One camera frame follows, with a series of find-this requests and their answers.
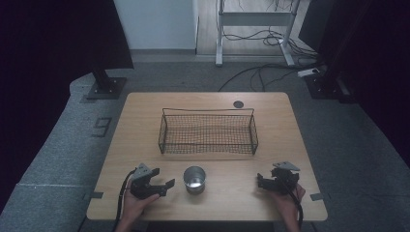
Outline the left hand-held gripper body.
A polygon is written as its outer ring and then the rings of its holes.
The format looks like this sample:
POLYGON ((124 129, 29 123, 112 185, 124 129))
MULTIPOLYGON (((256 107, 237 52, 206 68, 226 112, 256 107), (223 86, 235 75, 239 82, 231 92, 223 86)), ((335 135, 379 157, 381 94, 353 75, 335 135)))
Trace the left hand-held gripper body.
POLYGON ((151 195, 158 194, 166 196, 167 191, 156 191, 148 181, 148 174, 151 172, 146 164, 139 164, 132 174, 131 193, 138 199, 146 199, 151 195))

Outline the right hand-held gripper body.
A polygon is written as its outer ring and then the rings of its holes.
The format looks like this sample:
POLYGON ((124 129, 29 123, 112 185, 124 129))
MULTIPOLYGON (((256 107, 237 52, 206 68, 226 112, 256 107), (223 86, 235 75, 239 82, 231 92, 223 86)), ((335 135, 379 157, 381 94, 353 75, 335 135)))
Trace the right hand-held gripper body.
POLYGON ((295 166, 290 161, 282 161, 273 164, 274 168, 278 169, 278 176, 273 177, 277 183, 278 188, 276 191, 286 194, 293 191, 300 179, 300 168, 295 166))

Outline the person's left hand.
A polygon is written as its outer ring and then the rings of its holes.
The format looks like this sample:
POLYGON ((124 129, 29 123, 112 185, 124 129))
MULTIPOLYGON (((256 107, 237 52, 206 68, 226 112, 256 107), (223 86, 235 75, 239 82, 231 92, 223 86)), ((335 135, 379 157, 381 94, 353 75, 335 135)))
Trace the person's left hand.
POLYGON ((146 199, 138 199, 131 193, 131 183, 128 183, 124 193, 123 213, 120 222, 128 224, 135 222, 142 215, 145 208, 159 198, 158 194, 154 194, 146 199))

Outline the person's right hand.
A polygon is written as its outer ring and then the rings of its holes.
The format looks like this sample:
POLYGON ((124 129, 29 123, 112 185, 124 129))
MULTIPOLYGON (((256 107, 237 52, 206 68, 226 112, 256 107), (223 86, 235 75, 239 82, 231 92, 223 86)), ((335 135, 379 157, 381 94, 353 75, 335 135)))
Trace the person's right hand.
POLYGON ((277 192, 269 191, 268 194, 273 198, 275 206, 287 227, 299 228, 298 208, 293 198, 287 194, 282 195, 277 192))

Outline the metal cup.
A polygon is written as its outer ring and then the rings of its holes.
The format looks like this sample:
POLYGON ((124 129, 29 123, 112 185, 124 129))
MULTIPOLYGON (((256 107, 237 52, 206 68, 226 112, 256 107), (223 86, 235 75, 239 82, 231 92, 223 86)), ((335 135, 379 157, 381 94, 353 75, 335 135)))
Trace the metal cup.
POLYGON ((200 166, 190 166, 183 174, 186 190, 190 194, 200 194, 205 189, 206 172, 200 166))

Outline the dark tape floor marking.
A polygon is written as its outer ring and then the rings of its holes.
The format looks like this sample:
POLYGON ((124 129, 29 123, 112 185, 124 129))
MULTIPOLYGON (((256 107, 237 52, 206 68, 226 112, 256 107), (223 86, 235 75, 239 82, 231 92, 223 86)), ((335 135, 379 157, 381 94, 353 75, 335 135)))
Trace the dark tape floor marking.
POLYGON ((111 121, 112 121, 111 117, 98 118, 93 127, 93 132, 91 133, 91 136, 92 137, 105 137, 109 130, 111 121))

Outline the black stand with square base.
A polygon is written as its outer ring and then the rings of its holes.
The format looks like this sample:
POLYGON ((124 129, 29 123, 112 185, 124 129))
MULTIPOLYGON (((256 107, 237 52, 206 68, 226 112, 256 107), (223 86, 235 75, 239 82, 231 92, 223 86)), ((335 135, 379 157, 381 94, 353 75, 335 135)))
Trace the black stand with square base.
POLYGON ((117 100, 127 82, 125 77, 109 77, 105 70, 92 71, 95 83, 92 85, 87 100, 117 100))
POLYGON ((346 82, 345 72, 325 71, 314 68, 310 74, 304 75, 310 96, 315 100, 337 100, 341 103, 356 103, 353 90, 346 82))

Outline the white power strip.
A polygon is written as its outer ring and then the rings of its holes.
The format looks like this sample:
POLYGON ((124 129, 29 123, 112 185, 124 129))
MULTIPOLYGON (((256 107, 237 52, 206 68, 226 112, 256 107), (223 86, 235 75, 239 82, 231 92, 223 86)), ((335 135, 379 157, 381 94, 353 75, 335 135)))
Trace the white power strip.
POLYGON ((313 74, 318 74, 320 73, 320 71, 317 68, 312 68, 312 69, 307 69, 307 70, 303 70, 303 71, 299 71, 297 73, 298 77, 305 77, 305 76, 309 76, 309 75, 313 75, 313 74))

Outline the black curtain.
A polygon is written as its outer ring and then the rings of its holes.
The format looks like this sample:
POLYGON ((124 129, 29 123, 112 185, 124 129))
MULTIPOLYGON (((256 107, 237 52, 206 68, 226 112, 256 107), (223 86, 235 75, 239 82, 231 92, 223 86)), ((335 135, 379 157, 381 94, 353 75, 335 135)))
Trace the black curtain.
POLYGON ((132 67, 114 0, 0 0, 0 213, 92 72, 132 67))
POLYGON ((410 0, 310 0, 299 38, 410 162, 410 0))

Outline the white desk frame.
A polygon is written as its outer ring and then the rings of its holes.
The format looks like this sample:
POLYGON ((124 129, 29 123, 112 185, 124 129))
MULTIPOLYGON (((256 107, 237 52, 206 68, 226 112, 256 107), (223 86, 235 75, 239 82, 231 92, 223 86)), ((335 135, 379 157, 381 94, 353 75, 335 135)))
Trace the white desk frame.
POLYGON ((217 0, 218 37, 216 43, 216 66, 222 66, 222 36, 225 26, 285 26, 285 34, 278 40, 278 44, 287 66, 294 66, 295 62, 291 55, 289 42, 300 1, 301 0, 294 0, 292 9, 289 12, 238 13, 226 12, 223 6, 224 0, 217 0))

